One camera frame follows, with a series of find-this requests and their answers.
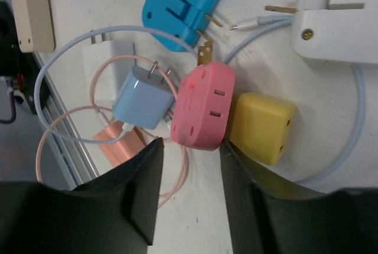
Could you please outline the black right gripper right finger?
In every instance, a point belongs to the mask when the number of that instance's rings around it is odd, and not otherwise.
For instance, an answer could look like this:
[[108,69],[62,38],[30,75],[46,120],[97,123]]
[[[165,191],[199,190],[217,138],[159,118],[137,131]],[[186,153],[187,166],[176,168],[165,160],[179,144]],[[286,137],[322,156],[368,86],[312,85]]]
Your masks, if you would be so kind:
[[377,189],[320,193],[220,146],[234,253],[376,253]]

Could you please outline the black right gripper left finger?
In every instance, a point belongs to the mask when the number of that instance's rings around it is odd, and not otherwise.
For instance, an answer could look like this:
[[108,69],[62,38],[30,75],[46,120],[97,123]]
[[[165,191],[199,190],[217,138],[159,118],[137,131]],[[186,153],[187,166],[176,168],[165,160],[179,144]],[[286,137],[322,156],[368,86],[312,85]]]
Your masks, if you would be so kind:
[[2,253],[147,253],[154,239],[164,143],[71,191],[1,184]]

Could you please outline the salmon usb charger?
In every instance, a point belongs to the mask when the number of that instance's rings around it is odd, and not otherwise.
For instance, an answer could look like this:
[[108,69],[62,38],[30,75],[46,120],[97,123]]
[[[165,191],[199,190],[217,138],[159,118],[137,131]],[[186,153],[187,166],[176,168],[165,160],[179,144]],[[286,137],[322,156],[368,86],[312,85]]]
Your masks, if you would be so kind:
[[[123,123],[116,121],[98,132],[95,141],[110,141],[123,131]],[[99,144],[99,148],[113,167],[123,164],[133,158],[146,147],[146,142],[135,128],[130,130],[122,139],[112,144]]]

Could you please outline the yellow usb charger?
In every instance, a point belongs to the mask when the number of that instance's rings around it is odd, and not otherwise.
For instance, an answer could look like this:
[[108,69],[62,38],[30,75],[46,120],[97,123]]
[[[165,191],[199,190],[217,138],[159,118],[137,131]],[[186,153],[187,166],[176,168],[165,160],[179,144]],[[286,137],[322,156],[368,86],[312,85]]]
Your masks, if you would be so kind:
[[225,138],[248,158],[273,166],[282,157],[297,106],[257,92],[236,92]]

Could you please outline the light blue usb charger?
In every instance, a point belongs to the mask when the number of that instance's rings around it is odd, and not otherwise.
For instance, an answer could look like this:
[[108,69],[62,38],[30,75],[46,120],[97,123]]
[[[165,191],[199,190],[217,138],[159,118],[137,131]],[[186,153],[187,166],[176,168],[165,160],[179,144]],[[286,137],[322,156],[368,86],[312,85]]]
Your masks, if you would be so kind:
[[153,130],[175,100],[175,86],[159,76],[158,62],[151,69],[133,66],[113,105],[117,121]]

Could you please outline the pink charger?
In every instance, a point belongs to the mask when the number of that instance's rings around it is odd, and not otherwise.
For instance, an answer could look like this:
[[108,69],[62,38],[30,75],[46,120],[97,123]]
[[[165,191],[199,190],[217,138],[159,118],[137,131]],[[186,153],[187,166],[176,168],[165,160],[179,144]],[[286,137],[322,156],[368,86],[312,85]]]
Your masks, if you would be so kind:
[[229,117],[236,76],[221,61],[193,69],[182,79],[171,139],[187,148],[214,151],[221,144]]

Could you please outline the white folding plug adapter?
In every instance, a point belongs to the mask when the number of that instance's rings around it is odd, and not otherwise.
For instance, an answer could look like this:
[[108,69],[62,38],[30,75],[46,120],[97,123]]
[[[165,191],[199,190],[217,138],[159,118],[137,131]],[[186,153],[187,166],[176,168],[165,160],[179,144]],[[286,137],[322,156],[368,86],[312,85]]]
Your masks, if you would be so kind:
[[299,56],[377,65],[377,0],[297,0],[293,8],[265,9],[293,15],[291,46]]

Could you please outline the cream power strip red sockets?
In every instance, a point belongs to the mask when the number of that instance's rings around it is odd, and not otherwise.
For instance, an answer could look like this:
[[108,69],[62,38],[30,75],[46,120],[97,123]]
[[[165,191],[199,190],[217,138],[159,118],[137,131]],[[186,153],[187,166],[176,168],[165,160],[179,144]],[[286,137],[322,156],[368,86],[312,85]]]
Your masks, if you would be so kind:
[[50,0],[11,0],[11,3],[20,50],[23,53],[54,51]]

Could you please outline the blue plug adapter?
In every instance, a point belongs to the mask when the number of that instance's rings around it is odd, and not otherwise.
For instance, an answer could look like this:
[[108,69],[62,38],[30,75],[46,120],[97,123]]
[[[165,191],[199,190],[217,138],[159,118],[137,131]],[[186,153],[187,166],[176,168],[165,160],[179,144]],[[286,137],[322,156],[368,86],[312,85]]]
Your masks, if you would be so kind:
[[205,33],[209,22],[222,27],[213,17],[219,0],[145,0],[142,22],[145,27],[167,32],[194,47]]

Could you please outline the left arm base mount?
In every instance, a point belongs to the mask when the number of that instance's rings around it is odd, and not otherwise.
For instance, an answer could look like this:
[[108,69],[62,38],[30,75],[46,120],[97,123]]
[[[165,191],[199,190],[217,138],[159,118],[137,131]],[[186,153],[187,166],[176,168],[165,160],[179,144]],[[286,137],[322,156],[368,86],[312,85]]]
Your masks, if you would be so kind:
[[31,113],[36,114],[34,86],[40,71],[37,60],[31,53],[19,49],[14,17],[6,2],[1,2],[1,76],[11,77],[26,98]]

